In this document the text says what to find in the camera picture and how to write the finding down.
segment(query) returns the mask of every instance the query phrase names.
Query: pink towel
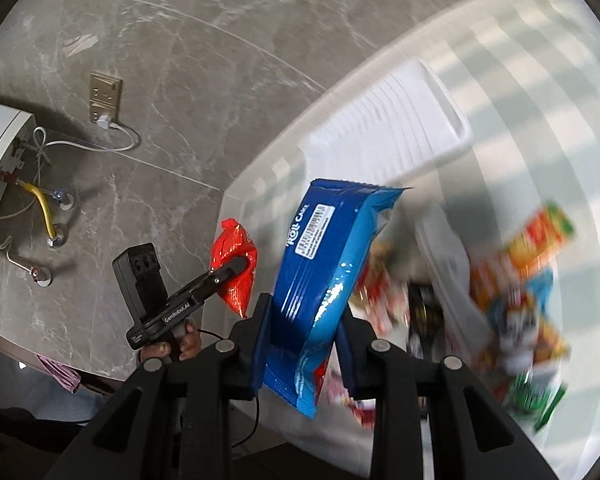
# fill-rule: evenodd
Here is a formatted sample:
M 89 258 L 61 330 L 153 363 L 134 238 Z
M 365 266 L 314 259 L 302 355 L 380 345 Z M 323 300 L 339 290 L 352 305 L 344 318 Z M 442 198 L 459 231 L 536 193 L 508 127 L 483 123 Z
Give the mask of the pink towel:
M 43 355 L 36 355 L 38 356 L 38 359 L 40 359 L 43 367 L 46 368 L 46 371 L 49 372 L 65 390 L 69 390 L 74 394 L 78 389 L 78 386 L 80 386 L 80 374 L 70 366 L 63 365 L 62 363 L 44 357 Z

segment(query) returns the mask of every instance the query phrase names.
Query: human hand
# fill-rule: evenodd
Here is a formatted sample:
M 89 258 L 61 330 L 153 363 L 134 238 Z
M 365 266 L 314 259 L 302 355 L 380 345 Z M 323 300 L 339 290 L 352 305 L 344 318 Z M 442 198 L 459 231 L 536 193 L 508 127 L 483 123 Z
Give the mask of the human hand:
M 202 341 L 200 339 L 200 333 L 196 329 L 195 325 L 187 319 L 185 323 L 186 335 L 180 340 L 180 361 L 191 359 L 200 353 L 202 350 Z M 163 358 L 168 357 L 171 354 L 171 345 L 162 341 L 161 343 L 154 343 L 152 345 L 143 346 L 140 349 L 140 362 L 144 363 L 151 357 Z

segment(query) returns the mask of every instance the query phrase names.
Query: gold electrical socket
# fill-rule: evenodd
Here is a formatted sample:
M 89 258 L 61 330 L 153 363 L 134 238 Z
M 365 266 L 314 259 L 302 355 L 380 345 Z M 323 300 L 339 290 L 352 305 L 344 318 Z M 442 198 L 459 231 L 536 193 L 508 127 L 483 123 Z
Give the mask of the gold electrical socket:
M 122 79 L 110 75 L 91 73 L 89 78 L 89 119 L 92 123 L 101 115 L 118 120 Z

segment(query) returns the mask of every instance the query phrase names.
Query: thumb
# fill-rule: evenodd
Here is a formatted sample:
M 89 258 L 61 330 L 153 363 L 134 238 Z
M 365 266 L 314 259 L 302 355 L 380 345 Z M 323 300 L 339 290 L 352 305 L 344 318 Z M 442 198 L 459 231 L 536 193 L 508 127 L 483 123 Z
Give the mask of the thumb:
M 147 359 L 152 357 L 167 357 L 171 353 L 171 346 L 169 343 L 163 341 L 153 345 L 143 346 L 140 350 L 140 362 L 144 363 Z

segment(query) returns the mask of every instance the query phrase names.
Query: white sticker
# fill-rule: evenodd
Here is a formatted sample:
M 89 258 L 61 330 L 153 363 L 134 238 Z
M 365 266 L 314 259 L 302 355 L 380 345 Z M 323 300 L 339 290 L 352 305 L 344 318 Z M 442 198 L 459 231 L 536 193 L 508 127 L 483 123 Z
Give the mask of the white sticker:
M 315 207 L 311 218 L 309 218 L 309 223 L 304 228 L 300 241 L 296 245 L 296 254 L 304 256 L 309 260 L 314 259 L 335 209 L 332 205 L 324 204 L 318 204 Z

